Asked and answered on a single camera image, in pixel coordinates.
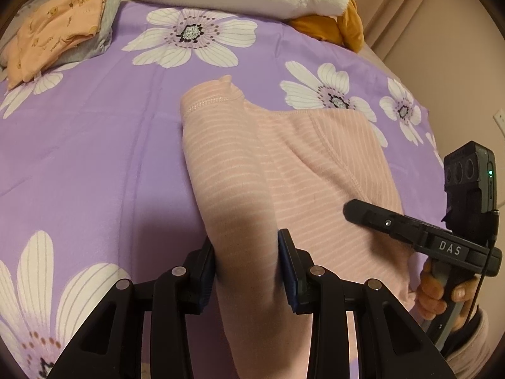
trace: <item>wall outlet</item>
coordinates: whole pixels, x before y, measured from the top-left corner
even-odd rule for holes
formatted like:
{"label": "wall outlet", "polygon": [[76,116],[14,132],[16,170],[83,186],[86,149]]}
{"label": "wall outlet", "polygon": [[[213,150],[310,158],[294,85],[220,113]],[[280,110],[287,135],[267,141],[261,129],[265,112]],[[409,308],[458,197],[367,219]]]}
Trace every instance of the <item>wall outlet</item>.
{"label": "wall outlet", "polygon": [[505,111],[503,108],[500,108],[493,118],[501,129],[503,136],[505,136]]}

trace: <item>human hand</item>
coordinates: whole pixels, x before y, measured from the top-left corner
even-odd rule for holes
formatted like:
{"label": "human hand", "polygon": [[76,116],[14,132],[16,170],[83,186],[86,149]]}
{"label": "human hand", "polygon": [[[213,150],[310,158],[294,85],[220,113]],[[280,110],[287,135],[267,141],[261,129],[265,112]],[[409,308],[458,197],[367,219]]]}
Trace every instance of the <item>human hand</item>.
{"label": "human hand", "polygon": [[[452,299],[454,302],[464,302],[463,308],[454,323],[452,332],[461,329],[465,324],[470,311],[472,300],[477,289],[477,277],[463,282],[454,288]],[[416,309],[427,320],[433,320],[436,315],[441,315],[447,309],[447,303],[442,299],[444,288],[442,284],[431,275],[431,259],[428,259],[421,272],[421,284],[416,291]]]}

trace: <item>flower center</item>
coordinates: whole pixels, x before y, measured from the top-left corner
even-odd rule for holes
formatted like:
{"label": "flower center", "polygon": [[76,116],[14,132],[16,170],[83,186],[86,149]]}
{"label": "flower center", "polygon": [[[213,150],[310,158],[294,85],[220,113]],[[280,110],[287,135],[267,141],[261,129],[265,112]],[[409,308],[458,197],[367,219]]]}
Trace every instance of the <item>flower center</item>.
{"label": "flower center", "polygon": [[47,379],[54,365],[55,364],[53,362],[47,363],[44,358],[40,358],[40,377]]}
{"label": "flower center", "polygon": [[335,108],[345,108],[346,110],[348,110],[350,107],[350,105],[345,101],[345,99],[338,93],[328,92],[328,101],[331,104],[329,108],[332,108],[333,106]]}
{"label": "flower center", "polygon": [[176,37],[179,37],[180,40],[179,42],[180,43],[190,43],[190,42],[194,42],[194,43],[197,43],[198,42],[198,38],[204,34],[204,32],[201,30],[202,29],[202,26],[201,24],[191,24],[191,25],[186,25],[186,27],[184,27],[184,30],[182,30],[181,34],[178,34]]}
{"label": "flower center", "polygon": [[21,344],[26,354],[26,363],[32,373],[37,373],[38,378],[47,379],[51,369],[61,354],[61,343],[53,338],[39,335],[38,332],[29,332],[29,340]]}
{"label": "flower center", "polygon": [[403,102],[398,104],[398,107],[396,108],[396,113],[403,120],[403,122],[410,121],[411,111],[411,107]]}

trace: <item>beige wall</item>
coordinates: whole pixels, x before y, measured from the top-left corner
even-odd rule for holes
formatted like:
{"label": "beige wall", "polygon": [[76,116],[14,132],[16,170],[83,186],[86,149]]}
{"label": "beige wall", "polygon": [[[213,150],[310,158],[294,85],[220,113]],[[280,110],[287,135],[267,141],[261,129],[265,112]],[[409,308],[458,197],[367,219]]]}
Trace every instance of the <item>beige wall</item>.
{"label": "beige wall", "polygon": [[[430,110],[442,156],[469,140],[494,151],[505,200],[505,138],[492,118],[505,109],[505,40],[480,2],[424,0],[384,62]],[[505,217],[497,245],[505,251]],[[486,279],[480,304],[495,347],[505,330],[505,269]]]}

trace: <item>purple bedsheet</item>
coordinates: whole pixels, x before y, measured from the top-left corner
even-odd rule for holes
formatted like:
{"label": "purple bedsheet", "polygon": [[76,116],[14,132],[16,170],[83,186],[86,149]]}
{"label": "purple bedsheet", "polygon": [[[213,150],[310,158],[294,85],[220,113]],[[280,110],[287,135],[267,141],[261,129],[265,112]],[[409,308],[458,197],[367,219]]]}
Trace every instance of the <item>purple bedsheet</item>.
{"label": "purple bedsheet", "polygon": [[[50,372],[117,279],[157,278],[201,246],[179,115],[201,82],[231,74],[269,110],[364,112],[405,213],[441,224],[428,112],[356,54],[276,21],[135,2],[114,30],[105,54],[50,70],[0,105],[0,335],[30,379]],[[188,317],[188,335],[195,378],[236,377],[214,297]]]}

